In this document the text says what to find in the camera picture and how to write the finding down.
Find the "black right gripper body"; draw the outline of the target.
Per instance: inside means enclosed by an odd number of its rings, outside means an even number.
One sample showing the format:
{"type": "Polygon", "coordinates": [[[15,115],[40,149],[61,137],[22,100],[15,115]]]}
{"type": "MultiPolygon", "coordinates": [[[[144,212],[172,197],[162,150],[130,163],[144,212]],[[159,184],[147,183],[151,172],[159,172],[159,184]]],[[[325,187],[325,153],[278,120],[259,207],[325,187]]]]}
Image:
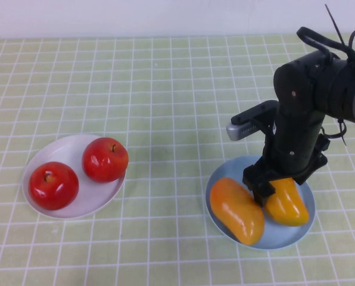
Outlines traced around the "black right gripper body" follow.
{"type": "Polygon", "coordinates": [[[327,162],[321,147],[316,146],[324,118],[318,111],[294,115],[278,110],[276,129],[269,129],[263,155],[244,170],[243,183],[257,186],[282,178],[308,179],[327,162]]]}

